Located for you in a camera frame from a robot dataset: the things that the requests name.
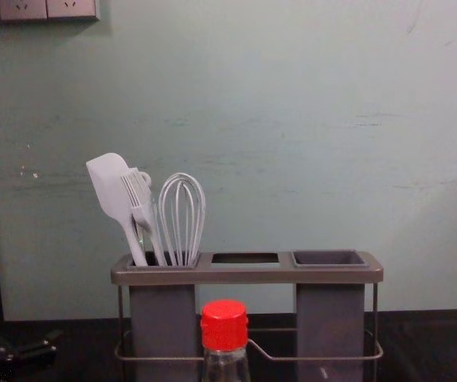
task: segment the painted wall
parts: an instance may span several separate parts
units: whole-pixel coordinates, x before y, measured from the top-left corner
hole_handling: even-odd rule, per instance
[[[205,250],[366,250],[381,308],[457,308],[456,0],[102,4],[0,27],[7,319],[116,314],[127,245],[84,167],[109,151],[201,181]],[[292,308],[291,286],[245,298]]]

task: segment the gray utensil holder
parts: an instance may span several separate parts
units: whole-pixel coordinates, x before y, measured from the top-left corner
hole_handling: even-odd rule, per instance
[[[256,263],[275,266],[254,267]],[[374,361],[377,380],[377,359],[383,354],[377,341],[377,286],[382,280],[382,266],[369,253],[358,251],[208,252],[192,267],[135,267],[126,255],[111,269],[111,281],[119,287],[121,323],[122,287],[129,287],[134,356],[126,354],[122,329],[122,350],[118,347],[116,355],[136,363],[136,382],[198,382],[201,354],[194,286],[293,283],[296,357],[273,357],[254,341],[250,345],[269,361],[295,362],[298,382],[362,382],[364,361]],[[363,355],[367,283],[373,284],[372,356]]]

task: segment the gray container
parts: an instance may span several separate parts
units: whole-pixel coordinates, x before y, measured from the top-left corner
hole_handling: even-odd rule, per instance
[[[214,263],[234,266],[216,267]],[[253,267],[255,263],[278,266]],[[377,351],[377,284],[382,279],[383,269],[375,258],[357,251],[209,252],[201,253],[193,267],[135,267],[126,255],[111,270],[119,296],[120,287],[130,289],[133,352],[137,358],[201,356],[195,316],[197,284],[295,284],[296,356],[301,360],[264,355],[271,361],[296,361],[299,382],[362,382],[363,360],[379,357],[363,357],[365,284],[374,285]],[[137,363],[136,382],[200,379],[199,362],[153,361]]]

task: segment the bottle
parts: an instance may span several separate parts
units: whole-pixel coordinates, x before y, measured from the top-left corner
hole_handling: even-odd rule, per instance
[[[241,302],[217,300],[204,306],[202,382],[250,382],[247,326],[246,307]]]

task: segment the electrical socket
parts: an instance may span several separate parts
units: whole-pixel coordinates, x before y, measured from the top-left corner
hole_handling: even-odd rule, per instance
[[[0,0],[0,19],[44,20],[46,19],[46,0]]]
[[[46,0],[48,18],[99,19],[96,0]]]

